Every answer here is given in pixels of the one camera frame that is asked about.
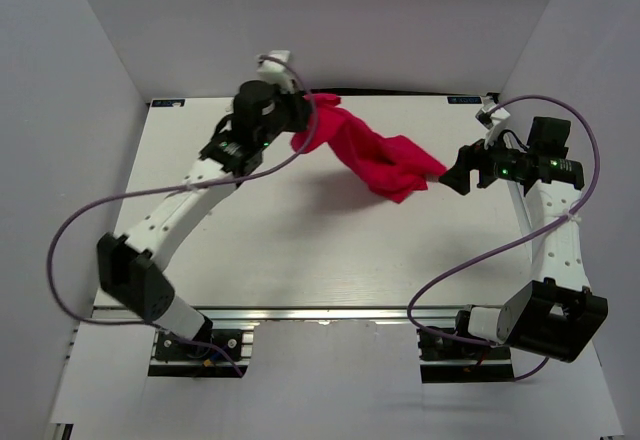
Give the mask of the red t shirt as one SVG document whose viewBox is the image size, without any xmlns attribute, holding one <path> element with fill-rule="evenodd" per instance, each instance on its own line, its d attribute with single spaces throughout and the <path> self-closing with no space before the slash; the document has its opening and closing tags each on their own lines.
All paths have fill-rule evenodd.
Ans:
<svg viewBox="0 0 640 440">
<path fill-rule="evenodd" d="M 396 204 L 428 188 L 430 179 L 447 167 L 403 135 L 384 137 L 362 119 L 341 107 L 333 94 L 313 96 L 318 126 L 293 135 L 291 148 L 309 154 L 328 145 L 337 159 L 362 180 L 369 190 Z"/>
</svg>

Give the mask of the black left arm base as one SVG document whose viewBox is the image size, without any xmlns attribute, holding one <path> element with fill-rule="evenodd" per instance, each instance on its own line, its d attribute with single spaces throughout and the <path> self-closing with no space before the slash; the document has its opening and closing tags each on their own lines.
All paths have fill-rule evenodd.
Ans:
<svg viewBox="0 0 640 440">
<path fill-rule="evenodd" d="M 148 367 L 150 377 L 240 378 L 248 368 L 253 332 L 242 329 L 214 329 L 209 342 L 224 351 L 188 345 L 164 332 L 154 340 Z"/>
</svg>

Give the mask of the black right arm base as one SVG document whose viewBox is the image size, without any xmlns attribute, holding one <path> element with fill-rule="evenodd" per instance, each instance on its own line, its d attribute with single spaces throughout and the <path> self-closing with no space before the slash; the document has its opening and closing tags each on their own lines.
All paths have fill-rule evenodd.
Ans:
<svg viewBox="0 0 640 440">
<path fill-rule="evenodd" d="M 515 378 L 508 347 L 480 347 L 419 330 L 418 349 L 423 384 L 509 382 Z"/>
</svg>

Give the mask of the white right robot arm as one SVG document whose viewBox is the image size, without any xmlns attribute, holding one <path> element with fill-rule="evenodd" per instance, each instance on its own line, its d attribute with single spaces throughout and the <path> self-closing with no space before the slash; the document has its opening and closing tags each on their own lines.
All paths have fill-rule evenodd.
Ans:
<svg viewBox="0 0 640 440">
<path fill-rule="evenodd" d="M 473 171 L 479 187 L 506 180 L 522 188 L 532 231 L 529 282 L 501 307 L 472 305 L 456 318 L 453 350 L 472 359 L 491 342 L 563 362 L 574 361 L 608 315 L 605 298 L 592 293 L 584 271 L 579 224 L 569 214 L 585 185 L 580 162 L 569 159 L 567 120 L 536 117 L 528 140 L 507 145 L 507 122 L 486 122 L 485 138 L 460 148 L 440 183 L 461 195 Z"/>
</svg>

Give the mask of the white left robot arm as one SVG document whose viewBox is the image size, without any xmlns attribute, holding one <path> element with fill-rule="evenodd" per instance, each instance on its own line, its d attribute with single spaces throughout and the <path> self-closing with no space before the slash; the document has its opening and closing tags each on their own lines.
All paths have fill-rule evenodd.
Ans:
<svg viewBox="0 0 640 440">
<path fill-rule="evenodd" d="M 141 320 L 177 336 L 188 358 L 209 352 L 212 322 L 179 297 L 164 271 L 205 216 L 258 169 L 264 150 L 283 132 L 305 130 L 310 114 L 291 78 L 243 83 L 180 190 L 120 236 L 106 233 L 98 241 L 101 289 Z"/>
</svg>

